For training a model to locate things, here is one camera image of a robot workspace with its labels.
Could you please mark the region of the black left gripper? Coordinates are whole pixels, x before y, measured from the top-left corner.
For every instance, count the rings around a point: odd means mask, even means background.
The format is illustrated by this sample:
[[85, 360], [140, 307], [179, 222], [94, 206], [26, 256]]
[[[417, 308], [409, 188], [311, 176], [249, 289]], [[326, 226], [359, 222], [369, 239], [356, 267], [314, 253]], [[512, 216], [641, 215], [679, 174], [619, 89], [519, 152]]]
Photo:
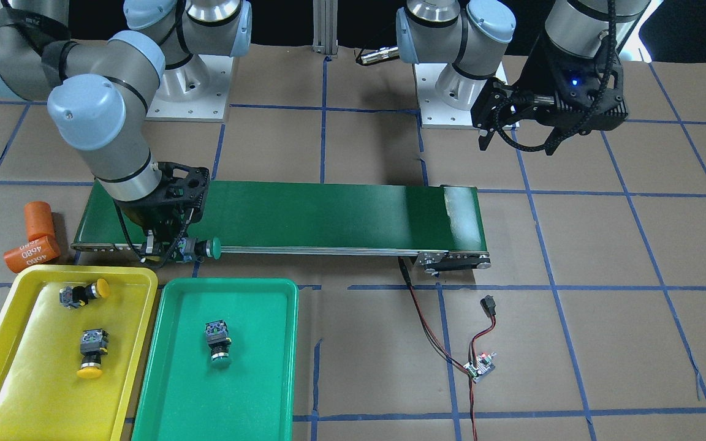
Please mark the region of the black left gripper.
[[479, 150], [486, 151], [496, 133], [524, 119], [551, 127], [544, 142], [546, 156], [574, 136], [574, 70], [560, 59], [528, 58], [516, 83], [508, 85], [495, 73], [471, 76], [482, 83], [474, 95], [471, 122], [479, 129]]

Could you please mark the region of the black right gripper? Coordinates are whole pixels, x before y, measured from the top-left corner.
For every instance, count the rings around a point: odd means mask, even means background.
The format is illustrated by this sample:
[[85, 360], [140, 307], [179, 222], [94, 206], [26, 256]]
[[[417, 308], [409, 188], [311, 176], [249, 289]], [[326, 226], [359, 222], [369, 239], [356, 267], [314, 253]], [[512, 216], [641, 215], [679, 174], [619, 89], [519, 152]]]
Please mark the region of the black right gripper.
[[[134, 202], [122, 202], [126, 217], [146, 235], [142, 257], [159, 260], [159, 243], [171, 244], [184, 237], [183, 228], [201, 221], [207, 200], [210, 171], [174, 162], [157, 162], [160, 181], [155, 190]], [[189, 238], [179, 238], [169, 256], [171, 262], [189, 262]]]

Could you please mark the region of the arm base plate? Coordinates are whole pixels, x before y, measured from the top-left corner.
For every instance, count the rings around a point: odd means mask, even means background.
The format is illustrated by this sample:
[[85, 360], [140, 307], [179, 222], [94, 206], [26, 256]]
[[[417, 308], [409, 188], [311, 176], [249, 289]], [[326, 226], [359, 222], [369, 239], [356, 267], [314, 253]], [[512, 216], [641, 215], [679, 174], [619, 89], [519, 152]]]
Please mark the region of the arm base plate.
[[223, 123], [235, 63], [235, 58], [201, 54], [166, 70], [146, 120]]
[[471, 109], [487, 79], [460, 75], [451, 64], [414, 64], [421, 123], [429, 129], [475, 129]]

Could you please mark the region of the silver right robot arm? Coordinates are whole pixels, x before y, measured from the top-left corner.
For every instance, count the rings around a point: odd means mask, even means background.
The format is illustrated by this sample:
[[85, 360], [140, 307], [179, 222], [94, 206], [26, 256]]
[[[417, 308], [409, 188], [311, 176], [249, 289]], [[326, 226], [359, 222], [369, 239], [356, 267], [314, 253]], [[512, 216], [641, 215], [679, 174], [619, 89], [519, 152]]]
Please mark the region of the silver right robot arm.
[[145, 234], [140, 262], [219, 258], [219, 238], [188, 235], [202, 220], [210, 171], [156, 161], [141, 127], [168, 70], [200, 54], [248, 53], [251, 3], [126, 1], [123, 10], [127, 29], [90, 47], [71, 39], [67, 1], [1, 1], [0, 97], [47, 103], [59, 134], [112, 198], [126, 242], [126, 219]]

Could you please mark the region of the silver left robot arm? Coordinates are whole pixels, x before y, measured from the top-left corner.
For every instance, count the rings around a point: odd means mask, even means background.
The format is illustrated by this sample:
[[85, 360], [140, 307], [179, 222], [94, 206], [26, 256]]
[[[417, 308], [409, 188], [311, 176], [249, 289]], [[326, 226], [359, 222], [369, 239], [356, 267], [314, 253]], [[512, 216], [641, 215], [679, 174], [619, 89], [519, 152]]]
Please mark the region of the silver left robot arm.
[[647, 1], [555, 1], [518, 78], [496, 77], [518, 19], [500, 1], [409, 1], [396, 12], [408, 64], [442, 64], [437, 92], [468, 111], [479, 149], [494, 136], [551, 156], [573, 136], [611, 131], [629, 117], [620, 50]]

